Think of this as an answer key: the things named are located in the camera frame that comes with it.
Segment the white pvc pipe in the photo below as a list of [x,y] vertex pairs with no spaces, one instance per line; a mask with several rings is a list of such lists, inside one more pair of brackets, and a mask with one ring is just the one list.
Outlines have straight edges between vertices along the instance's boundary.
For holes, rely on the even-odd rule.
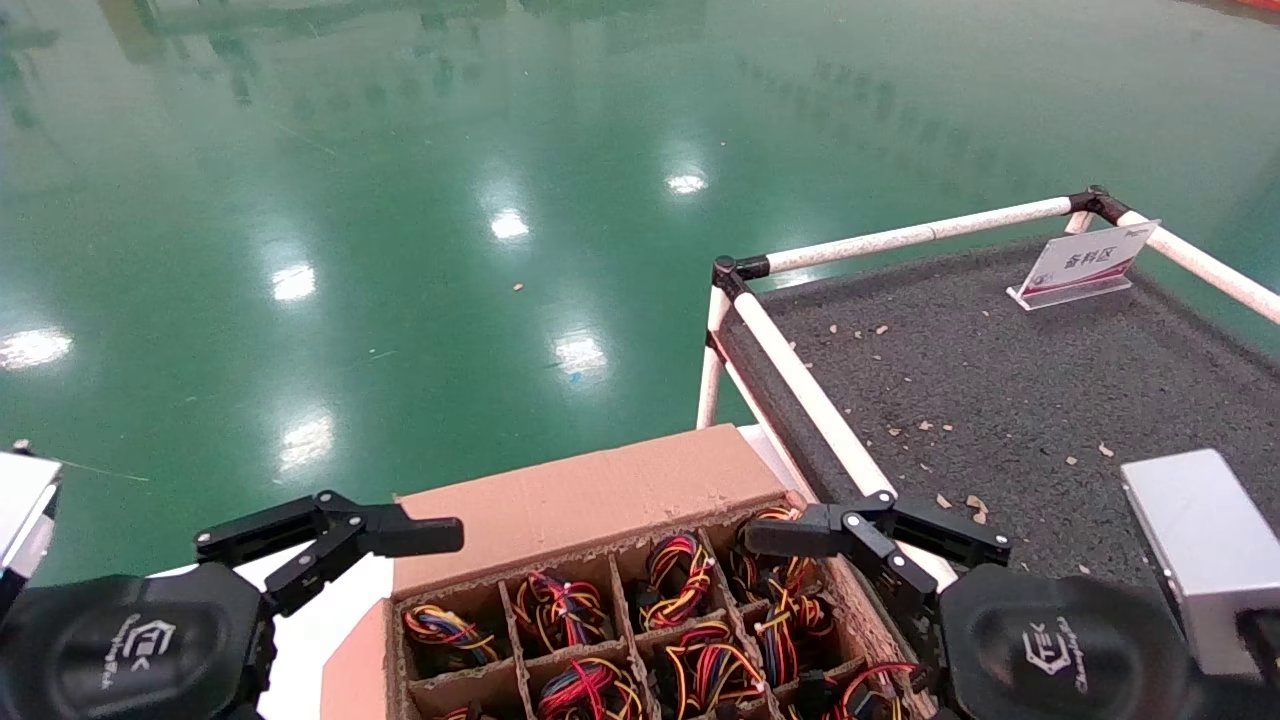
[[716,423],[716,409],[719,406],[719,374],[722,363],[710,347],[703,348],[703,384],[698,388],[698,421],[694,429],[701,430]]
[[1071,211],[1069,197],[1053,197],[1000,210],[988,210],[974,215],[951,218],[948,220],[934,220],[923,225],[911,225],[896,231],[878,232],[860,237],[850,237],[822,245],[796,247],[795,250],[782,250],[771,252],[769,273],[782,273],[796,268],[809,268],[823,263],[845,260],[858,255],[870,255],[895,250],[909,245],[919,245],[943,237],[955,237],[978,231],[1016,225],[1030,220],[1041,220],[1055,215],[1065,215]]
[[[1129,210],[1116,220],[1116,225],[1146,223],[1147,218]],[[1165,228],[1156,228],[1147,245],[1161,255],[1187,268],[1208,284],[1238,300],[1258,315],[1280,324],[1280,296],[1242,275],[1221,260],[1193,246]]]
[[1089,224],[1093,223],[1093,213],[1088,210],[1080,210],[1079,213],[1071,213],[1071,219],[1066,222],[1066,231],[1071,234],[1080,234],[1089,232]]
[[[712,286],[712,301],[707,310],[708,332],[719,332],[724,314],[728,313],[728,296],[724,291]],[[698,388],[698,421],[696,429],[709,428],[716,421],[716,407],[719,405],[719,375],[722,363],[716,351],[710,347],[703,350],[703,380]]]
[[[888,491],[896,497],[897,491],[893,489],[893,486],[890,484],[884,473],[879,469],[879,465],[867,452],[867,447],[854,434],[854,430],[845,421],[844,416],[841,416],[840,410],[831,404],[831,398],[818,386],[818,380],[805,369],[804,363],[800,361],[800,356],[795,354],[795,350],[782,337],[782,332],[773,324],[773,319],[760,306],[760,301],[750,292],[744,292],[733,300],[733,307],[737,309],[746,328],[751,331],[760,347],[764,348],[764,354],[769,357],[769,361],[782,374],[782,380],[795,393],[796,400],[800,401],[800,406],[813,420],[814,425],[817,425],[818,432],[822,433],[823,439],[831,446],[832,452],[836,454],[836,459],[840,460],[845,471],[852,478],[858,489],[863,495]],[[946,560],[918,547],[901,543],[899,546],[902,548],[904,555],[914,560],[916,565],[938,580],[938,589],[956,580],[956,573]]]

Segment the cardboard divider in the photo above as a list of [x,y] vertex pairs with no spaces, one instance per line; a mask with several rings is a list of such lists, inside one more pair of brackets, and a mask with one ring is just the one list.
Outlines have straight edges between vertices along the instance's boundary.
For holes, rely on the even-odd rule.
[[443,717],[471,702],[481,715],[494,720],[525,720],[525,703],[518,692],[516,660],[508,657],[474,670],[416,680],[408,685],[410,698],[422,720]]
[[[622,639],[618,629],[627,624],[626,609],[618,602],[620,597],[616,594],[618,591],[613,587],[613,562],[608,555],[596,555],[586,559],[568,560],[556,568],[545,568],[543,571],[550,573],[561,580],[566,582],[588,582],[595,587],[600,593],[600,605],[608,619],[604,624],[605,641]],[[502,583],[506,585],[507,594],[511,602],[515,603],[518,598],[520,585],[525,583],[527,575],[521,575],[517,578],[511,578]],[[516,623],[516,634],[521,641],[521,646],[525,651],[525,660],[532,660],[535,657],[544,657],[550,655],[545,643],[541,638],[525,632],[520,628],[518,621]]]
[[454,652],[448,646],[429,646],[415,642],[404,628],[404,612],[419,605],[436,605],[456,614],[460,619],[476,625],[480,630],[494,634],[494,647],[503,659],[512,656],[512,635],[509,632],[508,610],[503,605],[499,583],[477,584],[457,589],[444,589],[425,593],[396,603],[396,634],[399,642],[393,643],[398,657],[403,661],[408,682],[426,680],[435,675],[454,673],[449,667]]
[[525,720],[535,720],[534,706],[529,698],[529,669],[525,666],[525,648],[520,642],[520,632],[516,629],[516,614],[511,609],[511,596],[507,593],[506,583],[498,583],[498,594],[502,596],[502,610],[507,616],[507,634],[511,637],[511,656],[516,661],[516,689],[520,694]]

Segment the red wire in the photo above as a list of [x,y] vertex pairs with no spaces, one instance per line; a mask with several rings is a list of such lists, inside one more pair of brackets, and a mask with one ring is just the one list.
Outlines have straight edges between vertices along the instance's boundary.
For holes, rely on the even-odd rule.
[[910,662],[881,662],[879,665],[873,665],[867,670],[863,670],[861,673],[855,675],[852,682],[849,683],[849,687],[845,688],[845,694],[841,696],[840,698],[840,707],[837,707],[837,710],[840,711],[840,716],[842,717],[846,716],[845,703],[849,702],[849,697],[854,693],[854,689],[865,683],[867,679],[870,678],[872,675],[877,675],[879,673],[884,673],[888,670],[915,670],[915,665]]
[[[600,700],[600,691],[591,684],[591,679],[586,676],[586,670],[577,662],[577,660],[571,661],[573,664],[573,670],[577,675],[582,678],[582,684],[586,685],[586,696],[591,698],[591,715],[595,720],[603,720],[604,717],[604,701]],[[607,675],[608,671],[600,666],[600,674]]]

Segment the white surface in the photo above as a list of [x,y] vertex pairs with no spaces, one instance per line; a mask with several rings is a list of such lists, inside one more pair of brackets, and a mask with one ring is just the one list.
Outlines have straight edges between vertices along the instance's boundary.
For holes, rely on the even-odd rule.
[[[1133,210],[1116,220],[1117,225],[1146,223],[1147,218]],[[1280,324],[1280,296],[1231,269],[1230,265],[1193,246],[1176,234],[1160,228],[1151,234],[1147,245],[1174,263],[1187,268],[1208,284],[1230,295],[1258,315]]]
[[[728,313],[728,296],[724,291],[712,286],[712,301],[707,310],[707,331],[719,331]],[[703,429],[716,421],[716,406],[719,402],[719,356],[710,347],[703,350],[703,380],[698,389],[698,421],[694,428]]]
[[[773,450],[769,438],[756,425],[739,428],[746,442],[764,459],[765,465],[788,488],[796,480],[788,477],[786,465]],[[302,546],[255,560],[237,569],[244,579],[259,589],[276,568],[293,559]],[[178,575],[195,565],[157,573]],[[390,594],[392,561],[385,557],[366,556],[308,602],[292,618],[275,619],[275,647],[279,656],[271,669],[271,689],[262,694],[257,711],[266,720],[319,720],[320,678],[324,664],[356,623],[375,602]]]
[[[854,434],[852,428],[845,421],[840,410],[836,410],[836,406],[831,404],[831,398],[823,392],[818,380],[805,369],[804,363],[800,361],[800,356],[791,348],[787,340],[782,337],[782,332],[773,324],[764,307],[760,306],[760,301],[748,292],[739,295],[733,300],[733,307],[737,309],[737,314],[742,318],[746,328],[759,341],[769,361],[782,374],[782,380],[795,393],[796,400],[800,401],[800,406],[804,407],[813,424],[817,425],[818,432],[822,433],[823,439],[831,446],[832,452],[836,454],[836,459],[840,460],[840,464],[849,473],[858,489],[863,495],[888,491],[896,497],[897,491],[890,484],[883,470],[876,464],[870,454],[867,452],[863,441],[858,439],[858,436]],[[940,591],[956,580],[956,571],[946,560],[909,544],[899,543],[899,547],[902,550],[902,555],[906,555],[923,568],[925,573],[933,575],[938,582]]]
[[943,237],[955,237],[972,232],[1016,225],[1030,220],[1065,215],[1071,211],[1071,200],[1068,197],[1053,197],[1039,202],[1028,202],[1000,210],[988,210],[974,215],[964,215],[947,220],[934,220],[923,225],[911,225],[896,231],[850,237],[822,245],[810,245],[795,250],[769,252],[769,273],[782,273],[796,268],[809,268],[823,263],[845,260],[858,255],[870,255],[883,252],[908,245],[919,245]]

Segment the logo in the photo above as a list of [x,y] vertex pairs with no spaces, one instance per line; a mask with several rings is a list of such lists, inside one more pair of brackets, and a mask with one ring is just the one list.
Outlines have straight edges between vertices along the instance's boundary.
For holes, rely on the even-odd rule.
[[1075,665],[1075,689],[1080,694],[1089,692],[1089,675],[1084,670],[1084,651],[1080,638],[1071,629],[1066,618],[1057,619],[1057,632],[1048,630],[1048,623],[1029,623],[1030,632],[1023,633],[1023,647],[1027,650],[1027,662],[1057,675],[1059,671]]
[[1057,675],[1057,671],[1071,665],[1071,656],[1066,653],[1066,638],[1053,633],[1050,635],[1044,623],[1030,623],[1032,632],[1023,633],[1023,646],[1027,648],[1027,662],[1039,667],[1046,675]]
[[178,629],[163,620],[152,620],[145,625],[138,625],[142,615],[133,614],[124,619],[124,624],[111,638],[111,648],[102,659],[101,688],[109,689],[115,684],[115,675],[120,671],[122,662],[129,667],[129,673],[138,673],[151,669],[151,659],[168,652],[173,634]]

